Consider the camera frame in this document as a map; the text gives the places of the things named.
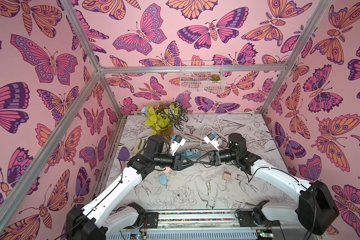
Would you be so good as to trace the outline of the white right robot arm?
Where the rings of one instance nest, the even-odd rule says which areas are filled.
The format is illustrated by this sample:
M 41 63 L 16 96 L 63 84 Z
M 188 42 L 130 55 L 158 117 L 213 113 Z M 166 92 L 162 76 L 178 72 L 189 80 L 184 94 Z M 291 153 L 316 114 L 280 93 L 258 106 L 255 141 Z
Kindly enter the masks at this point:
M 300 224 L 309 234 L 321 236 L 340 215 L 340 211 L 326 184 L 297 178 L 248 151 L 246 139 L 237 133 L 228 137 L 227 149 L 220 150 L 218 136 L 208 134 L 203 138 L 214 146 L 208 152 L 209 166 L 217 167 L 231 162 L 248 177 L 261 179 L 289 196 L 293 203 L 271 203 L 262 200 L 252 209 L 251 219 L 257 226 L 270 222 Z

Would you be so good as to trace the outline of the blue power strip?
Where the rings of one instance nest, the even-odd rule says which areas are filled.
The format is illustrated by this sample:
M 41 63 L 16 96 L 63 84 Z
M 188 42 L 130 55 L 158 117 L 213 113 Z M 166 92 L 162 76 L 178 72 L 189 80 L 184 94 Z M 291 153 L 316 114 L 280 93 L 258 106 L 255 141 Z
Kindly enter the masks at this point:
M 185 151 L 178 152 L 178 154 L 185 156 L 188 159 L 197 159 L 202 156 L 202 151 L 198 148 L 191 148 Z

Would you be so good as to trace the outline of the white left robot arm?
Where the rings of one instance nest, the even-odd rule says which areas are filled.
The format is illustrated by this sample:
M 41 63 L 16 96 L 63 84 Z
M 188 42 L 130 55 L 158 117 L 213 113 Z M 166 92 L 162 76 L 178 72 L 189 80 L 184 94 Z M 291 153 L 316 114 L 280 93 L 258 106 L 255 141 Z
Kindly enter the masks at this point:
M 121 200 L 142 182 L 157 166 L 182 171 L 194 162 L 177 153 L 186 139 L 172 138 L 169 152 L 163 154 L 165 139 L 154 135 L 148 138 L 144 150 L 131 157 L 119 177 L 90 203 L 67 214 L 65 233 L 67 240 L 104 240 L 126 227 L 141 229 L 146 224 L 146 211 L 137 203 L 116 210 Z

